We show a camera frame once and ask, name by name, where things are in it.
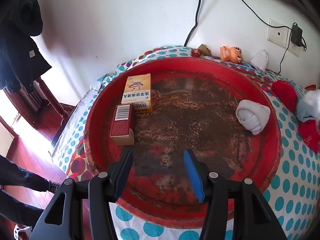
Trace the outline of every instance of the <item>jeans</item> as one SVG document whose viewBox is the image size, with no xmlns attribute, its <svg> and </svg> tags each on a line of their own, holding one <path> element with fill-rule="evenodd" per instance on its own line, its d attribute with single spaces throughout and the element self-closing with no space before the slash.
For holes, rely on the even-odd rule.
<svg viewBox="0 0 320 240">
<path fill-rule="evenodd" d="M 23 186 L 36 191 L 47 191 L 49 181 L 0 155 L 0 185 Z M 0 215 L 24 226 L 34 227 L 43 209 L 24 204 L 6 191 L 0 190 Z"/>
</svg>

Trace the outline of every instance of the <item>box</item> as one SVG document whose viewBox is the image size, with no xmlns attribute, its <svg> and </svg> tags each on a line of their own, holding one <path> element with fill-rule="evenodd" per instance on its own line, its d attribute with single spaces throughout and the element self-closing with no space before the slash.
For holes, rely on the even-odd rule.
<svg viewBox="0 0 320 240">
<path fill-rule="evenodd" d="M 110 137 L 118 146 L 134 145 L 134 107 L 132 104 L 116 106 Z"/>
<path fill-rule="evenodd" d="M 151 113 L 151 75 L 128 77 L 121 104 L 133 104 L 135 112 Z"/>
</svg>

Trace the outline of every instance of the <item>black plug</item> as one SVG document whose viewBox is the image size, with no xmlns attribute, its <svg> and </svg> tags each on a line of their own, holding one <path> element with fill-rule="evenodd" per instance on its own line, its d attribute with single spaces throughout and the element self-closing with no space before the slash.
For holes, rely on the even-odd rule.
<svg viewBox="0 0 320 240">
<path fill-rule="evenodd" d="M 292 29 L 291 29 L 291 42 L 295 45 L 297 45 L 298 47 L 306 47 L 303 43 L 302 43 L 302 29 L 298 27 L 297 23 L 294 23 L 292 25 Z"/>
</svg>

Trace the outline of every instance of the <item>wall socket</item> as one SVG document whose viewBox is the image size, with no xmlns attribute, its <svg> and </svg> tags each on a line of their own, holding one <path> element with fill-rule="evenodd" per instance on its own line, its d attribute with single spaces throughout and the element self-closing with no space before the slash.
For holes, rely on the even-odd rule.
<svg viewBox="0 0 320 240">
<path fill-rule="evenodd" d="M 269 24 L 272 26 L 282 26 L 283 24 L 280 24 L 276 22 L 273 19 L 269 19 Z M 283 28 L 268 28 L 268 41 L 271 41 L 283 48 L 287 48 L 288 44 L 290 43 L 290 46 L 288 48 L 288 51 L 292 52 L 294 55 L 298 56 L 300 55 L 301 47 L 298 47 L 297 45 L 293 44 L 290 40 L 290 30 L 286 27 Z"/>
</svg>

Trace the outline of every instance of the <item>silver bolt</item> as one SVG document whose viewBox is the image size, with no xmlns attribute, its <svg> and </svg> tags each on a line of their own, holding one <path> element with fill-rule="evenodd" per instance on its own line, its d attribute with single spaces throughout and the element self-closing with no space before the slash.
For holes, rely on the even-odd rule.
<svg viewBox="0 0 320 240">
<path fill-rule="evenodd" d="M 108 173 L 105 172 L 105 171 L 103 171 L 103 172 L 100 172 L 98 176 L 99 176 L 99 178 L 102 178 L 102 179 L 103 179 L 103 178 L 105 178 L 106 176 L 108 176 Z"/>
<path fill-rule="evenodd" d="M 218 173 L 216 173 L 214 171 L 209 173 L 209 177 L 212 179 L 216 179 L 218 176 L 219 176 Z"/>
<path fill-rule="evenodd" d="M 72 182 L 73 182 L 73 179 L 66 179 L 66 180 L 64 181 L 64 184 L 70 185 L 70 184 L 72 184 Z"/>
<path fill-rule="evenodd" d="M 245 178 L 245 179 L 244 179 L 244 183 L 250 185 L 250 184 L 252 184 L 252 179 L 250 179 L 250 178 Z"/>
</svg>

